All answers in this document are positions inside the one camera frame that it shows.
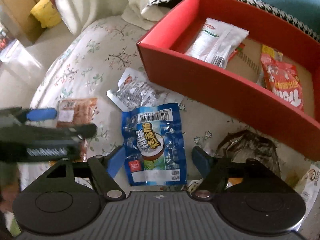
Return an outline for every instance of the brown cardboard box bottom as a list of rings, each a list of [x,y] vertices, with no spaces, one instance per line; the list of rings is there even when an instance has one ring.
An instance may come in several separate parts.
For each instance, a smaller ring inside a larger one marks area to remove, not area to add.
[[[238,52],[238,54],[228,62],[226,70],[256,83],[260,70],[262,70],[260,62],[262,44],[250,39],[245,39],[243,43],[245,44],[244,49],[241,52]],[[314,118],[315,107],[311,73],[303,66],[287,58],[285,55],[283,56],[283,62],[293,64],[297,67],[302,85],[304,112]]]

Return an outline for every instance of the houndstooth trim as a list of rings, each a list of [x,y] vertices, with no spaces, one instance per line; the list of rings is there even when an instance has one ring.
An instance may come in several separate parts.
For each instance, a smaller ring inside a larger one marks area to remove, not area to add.
[[[172,1],[172,0],[155,0],[151,4],[159,4],[161,2],[169,2],[169,1]],[[312,37],[316,41],[320,42],[320,36],[316,32],[314,32],[307,25],[305,25],[303,22],[299,21],[297,18],[291,16],[290,14],[287,14],[286,12],[284,12],[276,7],[273,7],[268,3],[264,3],[263,1],[260,1],[260,0],[238,0],[238,1],[253,5],[257,8],[260,8],[262,10],[269,12],[269,13],[272,13],[273,15],[275,15],[283,20],[286,20],[288,23],[294,25],[295,27],[299,28],[300,30],[302,30],[304,33],[308,34],[310,37]]]

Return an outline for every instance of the floral bedsheet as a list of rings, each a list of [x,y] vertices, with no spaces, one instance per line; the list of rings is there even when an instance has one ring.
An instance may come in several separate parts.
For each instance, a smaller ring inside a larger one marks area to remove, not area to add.
[[[57,108],[59,101],[65,98],[98,98],[92,116],[98,133],[90,142],[87,157],[107,155],[123,142],[121,110],[107,97],[107,91],[117,88],[117,83],[126,68],[131,67],[144,72],[136,42],[145,32],[125,22],[120,16],[94,22],[56,59],[34,95],[31,103],[33,108]],[[191,150],[194,146],[200,146],[210,153],[217,148],[228,132],[236,132],[247,127],[246,124],[187,97],[180,104],[180,115],[188,179],[201,177],[191,160]],[[55,127],[56,121],[48,120],[36,125]],[[295,172],[302,176],[309,169],[310,163],[306,162],[302,155],[283,144],[277,143],[277,146],[280,164],[286,163],[284,170],[291,165]],[[47,163],[23,165],[22,188],[48,168]],[[77,180],[90,186],[86,179]],[[122,187],[128,187],[124,170],[116,176],[116,181]]]

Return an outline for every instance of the yellow bag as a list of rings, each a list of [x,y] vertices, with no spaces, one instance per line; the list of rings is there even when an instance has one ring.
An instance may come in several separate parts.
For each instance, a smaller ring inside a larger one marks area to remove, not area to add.
[[[42,28],[51,28],[61,22],[61,17],[50,0],[40,0],[30,11]]]

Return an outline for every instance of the blue snack package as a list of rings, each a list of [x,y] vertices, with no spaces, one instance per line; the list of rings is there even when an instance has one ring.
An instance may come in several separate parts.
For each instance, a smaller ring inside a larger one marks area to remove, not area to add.
[[[143,106],[122,113],[122,135],[129,183],[186,184],[187,165],[179,105]]]

